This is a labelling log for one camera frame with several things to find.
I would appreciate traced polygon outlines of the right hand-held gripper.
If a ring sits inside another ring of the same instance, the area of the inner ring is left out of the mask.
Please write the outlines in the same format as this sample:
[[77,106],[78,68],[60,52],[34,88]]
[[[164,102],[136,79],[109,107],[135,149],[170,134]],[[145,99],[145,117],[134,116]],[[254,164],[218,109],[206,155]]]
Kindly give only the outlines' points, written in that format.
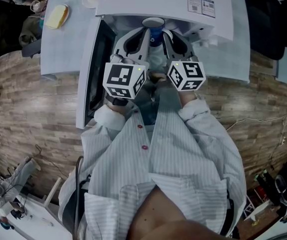
[[177,91],[197,91],[206,81],[204,65],[193,55],[192,44],[182,35],[163,32],[164,54],[168,58],[167,76]]

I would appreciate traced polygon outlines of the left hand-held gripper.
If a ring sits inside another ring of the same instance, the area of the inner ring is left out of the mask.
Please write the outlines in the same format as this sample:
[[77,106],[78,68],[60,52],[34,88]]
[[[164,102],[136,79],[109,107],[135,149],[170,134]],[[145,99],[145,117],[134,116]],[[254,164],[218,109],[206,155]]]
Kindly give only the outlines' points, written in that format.
[[105,64],[102,82],[111,97],[134,99],[139,93],[147,80],[150,36],[150,30],[141,27],[116,42],[110,62]]

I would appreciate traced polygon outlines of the blue cup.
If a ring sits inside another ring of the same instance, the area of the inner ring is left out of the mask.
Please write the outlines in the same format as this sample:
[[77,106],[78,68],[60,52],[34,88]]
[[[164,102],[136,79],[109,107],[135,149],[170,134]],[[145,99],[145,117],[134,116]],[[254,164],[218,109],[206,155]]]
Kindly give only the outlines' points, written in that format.
[[160,17],[145,18],[141,24],[150,29],[150,46],[158,47],[163,43],[163,33],[166,33],[173,42],[173,34],[170,30],[165,29],[165,20]]

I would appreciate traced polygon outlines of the person's right forearm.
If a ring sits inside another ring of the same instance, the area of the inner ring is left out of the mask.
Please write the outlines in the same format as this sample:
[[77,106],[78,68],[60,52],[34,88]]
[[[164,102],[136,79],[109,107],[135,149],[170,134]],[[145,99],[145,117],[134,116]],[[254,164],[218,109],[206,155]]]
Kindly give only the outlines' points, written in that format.
[[217,122],[206,101],[200,99],[194,91],[183,91],[179,92],[178,95],[182,106],[178,111],[178,115],[183,121],[196,119],[200,122],[205,121],[207,124]]

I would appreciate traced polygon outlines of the person's left forearm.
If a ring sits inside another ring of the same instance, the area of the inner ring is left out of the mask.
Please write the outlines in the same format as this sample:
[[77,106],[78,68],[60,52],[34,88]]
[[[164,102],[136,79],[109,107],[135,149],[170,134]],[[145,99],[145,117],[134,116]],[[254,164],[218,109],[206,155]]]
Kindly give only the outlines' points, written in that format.
[[128,119],[128,113],[131,110],[131,104],[128,101],[126,106],[110,106],[106,100],[95,113],[95,122],[107,129],[121,131]]

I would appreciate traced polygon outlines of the black wristwatch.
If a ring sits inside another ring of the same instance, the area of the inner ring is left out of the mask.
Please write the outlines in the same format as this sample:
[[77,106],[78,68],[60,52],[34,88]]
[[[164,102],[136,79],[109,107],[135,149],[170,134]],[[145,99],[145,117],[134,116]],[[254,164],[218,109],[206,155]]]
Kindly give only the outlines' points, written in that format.
[[124,98],[113,97],[110,95],[105,96],[109,106],[125,107],[128,104],[128,100]]

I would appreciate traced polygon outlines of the black mesh office chair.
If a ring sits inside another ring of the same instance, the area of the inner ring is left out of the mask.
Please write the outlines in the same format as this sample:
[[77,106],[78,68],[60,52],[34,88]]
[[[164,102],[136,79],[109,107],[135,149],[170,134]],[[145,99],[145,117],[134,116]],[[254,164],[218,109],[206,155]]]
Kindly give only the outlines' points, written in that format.
[[285,52],[280,2],[278,0],[245,0],[245,3],[250,48],[269,59],[280,60]]

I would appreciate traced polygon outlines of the olive green bag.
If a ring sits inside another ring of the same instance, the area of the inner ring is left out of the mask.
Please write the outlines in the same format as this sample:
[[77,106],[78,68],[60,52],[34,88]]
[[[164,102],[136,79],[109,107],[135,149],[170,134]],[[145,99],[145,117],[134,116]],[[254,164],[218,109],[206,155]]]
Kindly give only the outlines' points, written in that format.
[[28,17],[22,25],[18,41],[22,47],[25,47],[42,37],[42,28],[40,17]]

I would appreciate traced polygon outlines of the white striped shirt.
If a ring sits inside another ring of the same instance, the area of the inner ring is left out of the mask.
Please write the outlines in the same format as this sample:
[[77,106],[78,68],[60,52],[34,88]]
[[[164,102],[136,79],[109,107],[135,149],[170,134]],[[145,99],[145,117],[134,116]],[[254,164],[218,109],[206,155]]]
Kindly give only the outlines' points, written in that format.
[[59,193],[59,219],[80,240],[126,240],[146,197],[160,190],[187,220],[228,240],[246,203],[239,151],[219,121],[183,121],[180,101],[130,104],[121,131],[96,123],[81,136],[83,163]]

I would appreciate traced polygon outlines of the black backpack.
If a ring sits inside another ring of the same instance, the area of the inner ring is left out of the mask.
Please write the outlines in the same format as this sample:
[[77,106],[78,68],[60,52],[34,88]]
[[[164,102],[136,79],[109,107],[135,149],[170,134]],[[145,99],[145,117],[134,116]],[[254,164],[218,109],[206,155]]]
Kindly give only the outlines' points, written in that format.
[[22,49],[19,36],[24,21],[32,14],[27,5],[0,0],[0,57]]

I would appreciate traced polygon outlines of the person's bare chest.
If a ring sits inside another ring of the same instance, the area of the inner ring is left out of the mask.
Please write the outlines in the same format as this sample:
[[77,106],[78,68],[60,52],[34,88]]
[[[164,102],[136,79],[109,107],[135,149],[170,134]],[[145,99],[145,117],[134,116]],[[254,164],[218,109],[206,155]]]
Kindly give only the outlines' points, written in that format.
[[185,218],[159,187],[154,187],[136,212],[126,240],[227,240]]

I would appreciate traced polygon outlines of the black white sneaker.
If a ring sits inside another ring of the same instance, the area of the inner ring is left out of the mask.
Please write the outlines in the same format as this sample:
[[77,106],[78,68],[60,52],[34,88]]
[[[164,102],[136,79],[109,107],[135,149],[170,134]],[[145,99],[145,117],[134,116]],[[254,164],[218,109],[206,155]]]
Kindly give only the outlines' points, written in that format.
[[280,202],[287,206],[287,184],[284,178],[278,174],[275,178],[275,188],[280,196]]

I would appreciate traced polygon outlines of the white metal rack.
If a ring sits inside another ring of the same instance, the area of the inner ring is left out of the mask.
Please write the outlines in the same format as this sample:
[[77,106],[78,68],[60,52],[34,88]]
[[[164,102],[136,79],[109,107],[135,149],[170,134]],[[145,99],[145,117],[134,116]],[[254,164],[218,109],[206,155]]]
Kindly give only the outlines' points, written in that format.
[[270,200],[266,200],[261,203],[259,206],[255,207],[249,196],[246,196],[246,204],[243,209],[244,221],[251,219],[253,222],[256,221],[256,215],[261,213],[264,209],[266,209],[271,204]]

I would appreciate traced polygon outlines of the white work table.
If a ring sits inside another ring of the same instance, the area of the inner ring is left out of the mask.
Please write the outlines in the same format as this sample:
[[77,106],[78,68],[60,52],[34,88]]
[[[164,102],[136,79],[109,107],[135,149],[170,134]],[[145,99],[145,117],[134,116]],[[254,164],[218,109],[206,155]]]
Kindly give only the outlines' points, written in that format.
[[31,194],[18,195],[17,199],[27,209],[27,216],[15,219],[7,216],[14,229],[5,230],[0,225],[0,240],[73,240],[72,234],[59,220],[58,206],[51,201],[62,179],[59,177],[48,195],[39,199]]

